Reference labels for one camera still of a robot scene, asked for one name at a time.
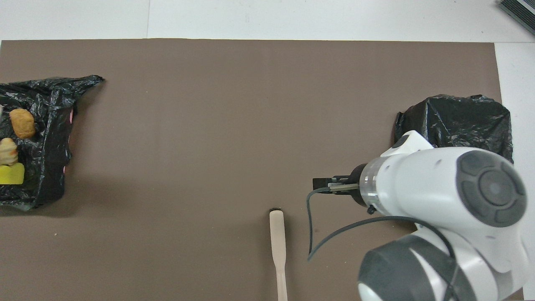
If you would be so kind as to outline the pink plastic bin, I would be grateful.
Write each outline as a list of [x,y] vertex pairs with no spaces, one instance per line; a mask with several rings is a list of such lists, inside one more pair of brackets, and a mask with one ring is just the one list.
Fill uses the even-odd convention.
[[74,109],[71,109],[71,111],[69,112],[69,120],[68,120],[69,121],[69,125],[68,125],[68,133],[67,133],[67,136],[66,136],[66,161],[65,161],[65,164],[64,164],[63,170],[62,170],[63,175],[65,175],[66,168],[69,165],[70,160],[72,158],[72,152],[71,152],[71,149],[70,149],[70,146],[69,146],[69,141],[70,141],[70,137],[72,135],[73,118],[74,118]]

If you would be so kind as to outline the large yellow sponge piece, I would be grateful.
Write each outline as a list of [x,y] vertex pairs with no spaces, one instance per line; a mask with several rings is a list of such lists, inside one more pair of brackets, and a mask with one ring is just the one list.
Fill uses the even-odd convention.
[[0,165],[0,185],[21,185],[24,177],[25,167],[23,164]]

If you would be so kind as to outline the beige hand brush black bristles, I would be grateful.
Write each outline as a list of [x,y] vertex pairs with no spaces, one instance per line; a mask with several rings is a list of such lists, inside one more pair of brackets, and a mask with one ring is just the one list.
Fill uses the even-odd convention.
[[272,208],[269,211],[270,242],[275,265],[278,301],[288,301],[286,283],[286,231],[283,211]]

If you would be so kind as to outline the pale beige toy bread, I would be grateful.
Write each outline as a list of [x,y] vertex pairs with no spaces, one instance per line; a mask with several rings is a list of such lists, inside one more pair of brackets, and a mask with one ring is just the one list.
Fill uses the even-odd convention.
[[0,165],[12,166],[18,162],[17,144],[11,138],[0,140]]

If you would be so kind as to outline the brown paper table mat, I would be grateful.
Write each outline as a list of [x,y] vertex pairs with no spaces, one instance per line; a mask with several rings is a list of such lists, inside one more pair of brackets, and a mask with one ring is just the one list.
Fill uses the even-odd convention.
[[358,227],[307,261],[312,179],[379,156],[427,97],[502,100],[493,43],[1,43],[0,83],[89,75],[63,198],[0,209],[0,301],[277,301],[274,207],[289,300],[357,301],[365,253],[414,226]]

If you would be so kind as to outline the black bag covered bin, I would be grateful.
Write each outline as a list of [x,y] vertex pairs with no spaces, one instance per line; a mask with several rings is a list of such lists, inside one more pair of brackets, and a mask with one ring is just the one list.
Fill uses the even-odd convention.
[[[0,185],[0,207],[27,211],[63,196],[69,112],[74,109],[76,115],[78,101],[103,80],[90,75],[0,84],[0,139],[15,141],[18,160],[25,167],[21,185]],[[36,133],[32,138],[21,139],[13,131],[9,113],[19,108],[33,115]]]
[[514,163],[511,113],[500,102],[484,95],[439,94],[398,112],[393,141],[412,130],[435,148],[481,148]]

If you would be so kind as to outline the dark grey ribbed device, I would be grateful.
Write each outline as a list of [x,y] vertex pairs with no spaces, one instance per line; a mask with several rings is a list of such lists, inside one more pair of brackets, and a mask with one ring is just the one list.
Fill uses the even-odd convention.
[[535,36],[535,0],[501,0],[497,5]]

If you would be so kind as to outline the brown toy nugget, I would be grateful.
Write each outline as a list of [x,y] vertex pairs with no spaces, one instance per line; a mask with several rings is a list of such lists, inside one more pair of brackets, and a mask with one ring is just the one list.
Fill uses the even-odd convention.
[[35,135],[34,116],[25,109],[15,109],[9,113],[13,131],[21,139],[32,138]]

